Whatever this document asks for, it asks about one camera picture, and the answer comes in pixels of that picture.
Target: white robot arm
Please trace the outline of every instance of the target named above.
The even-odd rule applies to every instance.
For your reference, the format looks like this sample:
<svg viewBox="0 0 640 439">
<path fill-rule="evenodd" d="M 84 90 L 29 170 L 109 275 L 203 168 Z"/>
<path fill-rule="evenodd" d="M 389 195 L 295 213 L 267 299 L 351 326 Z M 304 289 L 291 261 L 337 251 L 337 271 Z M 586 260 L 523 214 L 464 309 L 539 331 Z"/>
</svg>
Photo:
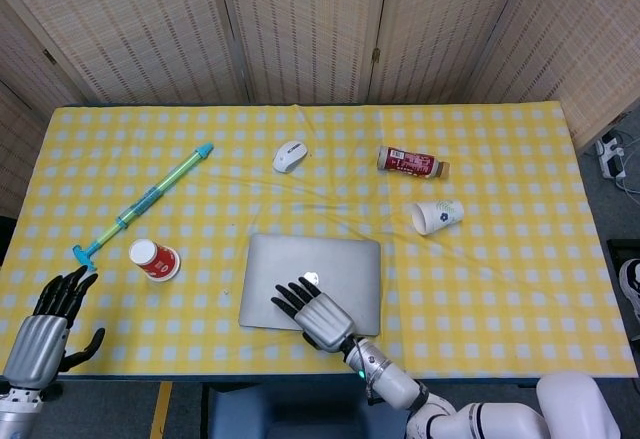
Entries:
<svg viewBox="0 0 640 439">
<path fill-rule="evenodd" d="M 11 389 L 0 395 L 0 439 L 26 439 L 42 410 L 40 391 L 58 372 L 67 372 L 91 359 L 102 344 L 104 329 L 100 328 L 86 349 L 65 356 L 69 330 L 82 299 L 98 278 L 93 274 L 80 281 L 86 271 L 82 266 L 66 277 L 51 280 L 33 315 L 22 323 L 3 371 Z"/>
<path fill-rule="evenodd" d="M 303 328 L 311 345 L 341 351 L 365 380 L 367 397 L 375 391 L 396 409 L 407 409 L 407 439 L 619 439 L 615 423 L 595 381 L 569 372 L 543 377 L 537 395 L 544 418 L 524 404 L 477 403 L 456 412 L 441 397 L 412 379 L 374 344 L 354 335 L 351 317 L 307 281 L 276 286 L 286 299 L 271 301 Z"/>
</svg>

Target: power strip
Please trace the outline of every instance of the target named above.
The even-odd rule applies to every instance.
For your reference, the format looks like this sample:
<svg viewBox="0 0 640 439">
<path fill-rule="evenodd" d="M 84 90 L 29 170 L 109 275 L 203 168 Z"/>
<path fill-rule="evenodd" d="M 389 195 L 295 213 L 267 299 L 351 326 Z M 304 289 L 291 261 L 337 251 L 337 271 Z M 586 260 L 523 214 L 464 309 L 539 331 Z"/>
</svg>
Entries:
<svg viewBox="0 0 640 439">
<path fill-rule="evenodd" d="M 598 154 L 602 176 L 605 179 L 617 181 L 627 177 L 622 163 L 624 148 L 615 135 L 607 132 L 598 139 L 596 141 L 596 153 Z"/>
</svg>

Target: white computer mouse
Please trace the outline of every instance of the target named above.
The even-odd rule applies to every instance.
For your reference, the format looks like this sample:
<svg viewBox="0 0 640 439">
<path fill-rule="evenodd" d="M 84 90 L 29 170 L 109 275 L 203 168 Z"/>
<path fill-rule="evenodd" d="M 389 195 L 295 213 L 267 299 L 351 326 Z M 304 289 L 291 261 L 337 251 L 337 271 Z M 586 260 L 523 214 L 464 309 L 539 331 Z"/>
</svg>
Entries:
<svg viewBox="0 0 640 439">
<path fill-rule="evenodd" d="M 307 146 L 300 141 L 289 141 L 278 149 L 276 156 L 273 158 L 273 168 L 286 174 L 295 169 L 295 167 L 307 155 Z"/>
</svg>

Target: laptop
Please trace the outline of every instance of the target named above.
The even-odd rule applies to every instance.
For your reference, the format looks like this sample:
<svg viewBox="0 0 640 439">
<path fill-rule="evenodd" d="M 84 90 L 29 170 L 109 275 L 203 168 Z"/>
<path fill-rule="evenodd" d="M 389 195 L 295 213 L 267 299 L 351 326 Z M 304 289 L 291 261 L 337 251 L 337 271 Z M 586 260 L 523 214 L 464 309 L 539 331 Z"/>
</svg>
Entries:
<svg viewBox="0 0 640 439">
<path fill-rule="evenodd" d="M 251 236 L 240 304 L 241 326 L 300 330 L 270 301 L 298 277 L 317 279 L 318 288 L 342 307 L 357 334 L 380 333 L 380 244 L 320 237 Z"/>
</svg>

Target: yellow checkered tablecloth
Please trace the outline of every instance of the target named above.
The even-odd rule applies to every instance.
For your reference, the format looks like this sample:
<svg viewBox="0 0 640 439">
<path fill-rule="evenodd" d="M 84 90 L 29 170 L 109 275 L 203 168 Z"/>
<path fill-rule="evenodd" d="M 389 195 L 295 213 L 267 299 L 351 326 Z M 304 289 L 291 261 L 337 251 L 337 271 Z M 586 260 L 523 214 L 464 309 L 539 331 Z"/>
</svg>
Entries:
<svg viewBox="0 0 640 439">
<path fill-rule="evenodd" d="M 277 174 L 272 156 L 291 139 L 310 153 Z M 238 326 L 260 231 L 379 241 L 376 341 L 417 376 L 636 375 L 555 102 L 58 109 L 0 276 L 0 363 L 45 282 L 77 267 L 71 247 L 208 141 L 211 156 L 94 256 L 100 279 L 69 350 L 97 327 L 107 335 L 75 373 L 347 372 L 299 333 Z M 451 177 L 380 172 L 381 144 L 448 160 Z M 463 222 L 418 236 L 406 206 L 448 198 L 464 204 Z M 141 237 L 179 251 L 173 280 L 152 283 L 128 260 Z"/>
</svg>

